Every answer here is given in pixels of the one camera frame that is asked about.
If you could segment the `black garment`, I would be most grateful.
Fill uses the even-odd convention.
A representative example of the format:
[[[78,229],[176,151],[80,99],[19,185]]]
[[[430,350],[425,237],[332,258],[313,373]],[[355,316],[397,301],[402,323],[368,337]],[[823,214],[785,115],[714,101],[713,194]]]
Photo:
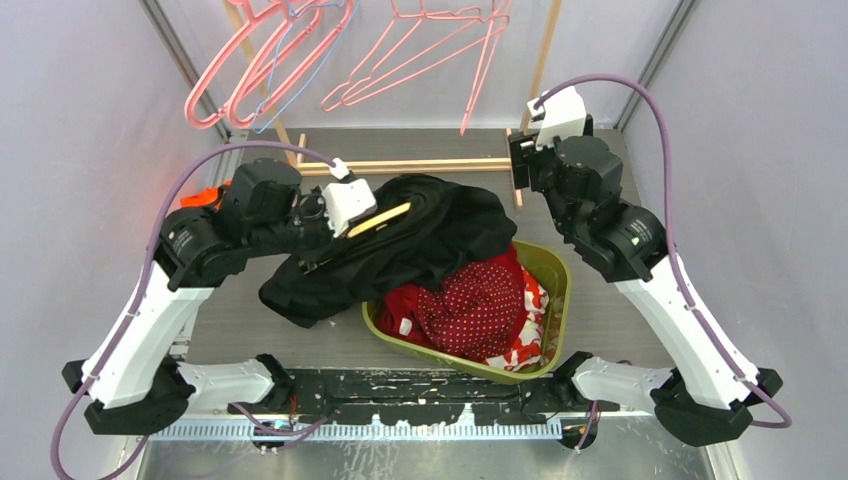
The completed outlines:
[[[505,253],[517,232],[499,197],[426,174],[403,174],[376,189],[381,213],[408,212],[346,238],[314,262],[290,255],[259,288],[260,302],[302,328],[412,283],[438,290],[472,262]]]

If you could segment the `yellow wooden hanger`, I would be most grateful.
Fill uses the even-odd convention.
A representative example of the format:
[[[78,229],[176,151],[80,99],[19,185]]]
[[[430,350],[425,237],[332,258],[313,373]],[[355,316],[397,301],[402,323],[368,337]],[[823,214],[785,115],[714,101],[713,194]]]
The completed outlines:
[[[411,203],[405,202],[389,210],[373,215],[360,224],[352,227],[346,234],[347,238],[354,238],[369,230],[379,229],[390,220],[407,214],[411,209]]]

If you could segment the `pink hanger of red garment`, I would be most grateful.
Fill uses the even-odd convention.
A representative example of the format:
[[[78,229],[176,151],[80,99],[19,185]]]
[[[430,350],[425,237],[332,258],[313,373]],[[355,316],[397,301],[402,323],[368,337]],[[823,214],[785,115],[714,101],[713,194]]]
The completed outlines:
[[[470,96],[460,124],[459,133],[461,136],[464,136],[468,129],[474,108],[476,107],[490,69],[495,50],[497,49],[500,35],[503,30],[508,27],[510,22],[510,12],[512,9],[511,0],[493,1],[492,7],[493,12],[488,20],[486,34],[482,38],[480,58],[472,82]]]

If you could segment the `red poppy floral skirt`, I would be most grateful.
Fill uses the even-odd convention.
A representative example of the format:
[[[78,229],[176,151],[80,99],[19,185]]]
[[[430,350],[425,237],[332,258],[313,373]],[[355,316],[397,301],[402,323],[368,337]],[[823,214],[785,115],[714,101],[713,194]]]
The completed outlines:
[[[542,359],[544,316],[550,302],[547,290],[525,269],[524,304],[526,316],[512,346],[503,354],[489,357],[484,365],[516,372],[538,364]]]

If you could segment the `pink hanger of dotted garment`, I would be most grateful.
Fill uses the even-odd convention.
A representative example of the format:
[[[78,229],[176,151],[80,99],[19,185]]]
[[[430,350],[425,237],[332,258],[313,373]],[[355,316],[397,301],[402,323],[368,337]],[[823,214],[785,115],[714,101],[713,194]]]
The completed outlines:
[[[330,112],[352,107],[415,80],[469,67],[468,102],[493,1],[391,1],[391,17],[350,73],[321,100]]]

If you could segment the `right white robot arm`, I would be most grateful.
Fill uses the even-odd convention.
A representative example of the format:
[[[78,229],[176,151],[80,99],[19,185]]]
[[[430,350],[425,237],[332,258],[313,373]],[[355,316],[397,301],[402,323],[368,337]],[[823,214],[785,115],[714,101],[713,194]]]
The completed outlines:
[[[739,438],[755,423],[752,407],[770,401],[782,378],[748,361],[698,305],[660,220],[623,198],[622,160],[590,125],[550,142],[513,133],[508,148],[514,184],[544,197],[563,241],[635,306],[673,360],[652,369],[577,352],[556,370],[558,403],[647,412],[694,447]]]

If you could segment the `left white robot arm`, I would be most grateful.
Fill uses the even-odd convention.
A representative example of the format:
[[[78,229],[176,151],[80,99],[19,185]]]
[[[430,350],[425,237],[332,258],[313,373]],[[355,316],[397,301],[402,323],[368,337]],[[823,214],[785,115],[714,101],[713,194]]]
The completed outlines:
[[[148,436],[186,414],[288,406],[292,381],[273,356],[196,365],[176,359],[173,347],[251,259],[306,257],[345,236],[373,198],[342,162],[332,172],[335,182],[304,191],[294,167],[261,159],[159,216],[122,318],[93,355],[62,371],[76,397],[90,398],[84,416],[94,434]]]

